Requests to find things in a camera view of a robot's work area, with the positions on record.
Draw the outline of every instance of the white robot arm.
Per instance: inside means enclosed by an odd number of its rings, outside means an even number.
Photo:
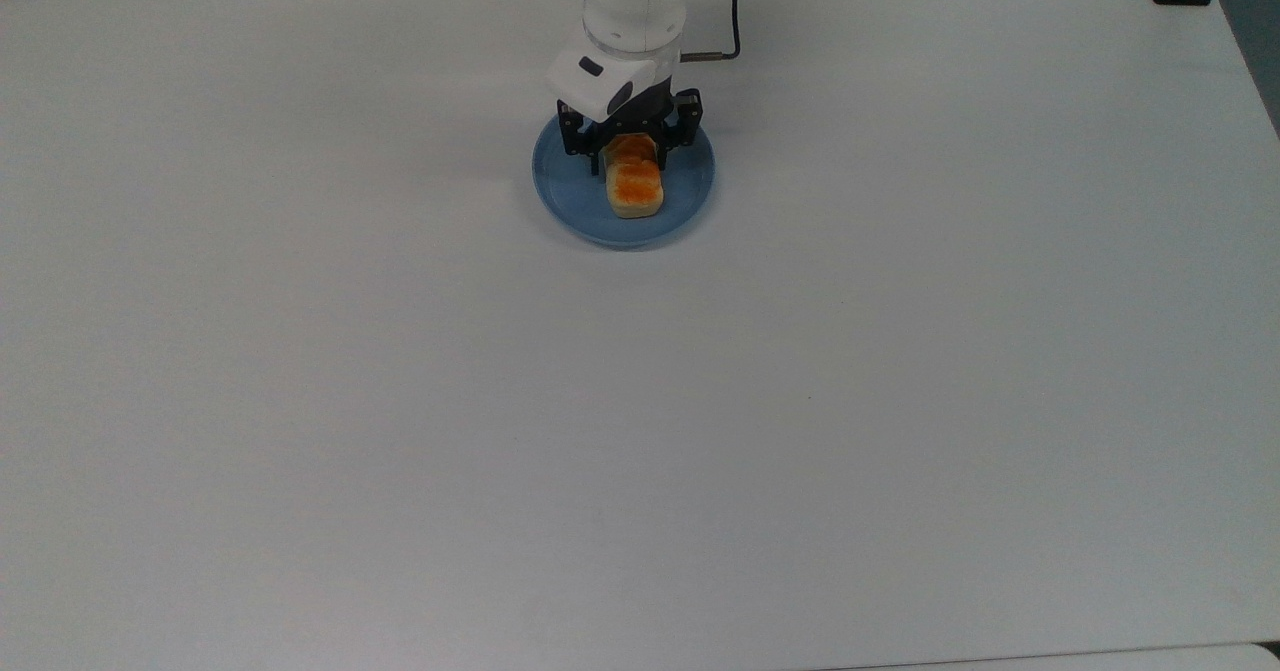
[[[603,123],[671,78],[684,28],[685,0],[586,0],[547,78],[568,106]]]
[[[649,134],[659,168],[667,151],[694,142],[699,92],[671,92],[684,29],[685,0],[585,1],[581,24],[547,78],[559,97],[564,151],[589,156],[593,174],[600,150],[617,134]]]

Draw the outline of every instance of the table surface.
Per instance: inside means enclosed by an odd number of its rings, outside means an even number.
[[[580,3],[0,0],[6,667],[1280,638],[1280,143],[1216,3],[742,0],[641,252],[530,178]]]
[[[1249,644],[1006,658],[897,668],[901,671],[1280,671],[1280,659],[1262,647]]]

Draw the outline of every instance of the black cable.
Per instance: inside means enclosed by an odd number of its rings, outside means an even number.
[[[690,61],[732,61],[737,59],[742,53],[742,36],[739,32],[737,26],[737,0],[732,1],[730,15],[733,23],[733,51],[695,51],[695,53],[681,53],[680,60],[682,64],[689,64]]]
[[[731,14],[731,17],[733,19],[733,51],[732,53],[727,53],[724,55],[724,59],[723,59],[724,61],[732,61],[733,59],[737,59],[741,55],[741,53],[742,53],[742,37],[739,36],[739,32],[737,32],[737,0],[733,0],[732,4],[731,4],[731,6],[732,6],[732,10],[731,10],[730,14]]]

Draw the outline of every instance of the toast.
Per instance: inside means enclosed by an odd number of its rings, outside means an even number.
[[[604,147],[604,187],[621,219],[653,216],[662,207],[662,172],[653,138],[621,134]]]

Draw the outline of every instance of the round plate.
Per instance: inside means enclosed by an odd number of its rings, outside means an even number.
[[[557,119],[549,120],[534,147],[534,184],[547,210],[577,236],[612,248],[632,248],[671,236],[707,202],[716,178],[716,158],[698,129],[692,146],[673,149],[662,172],[662,207],[645,219],[620,219],[604,195],[604,164],[591,175],[591,160],[564,152]]]

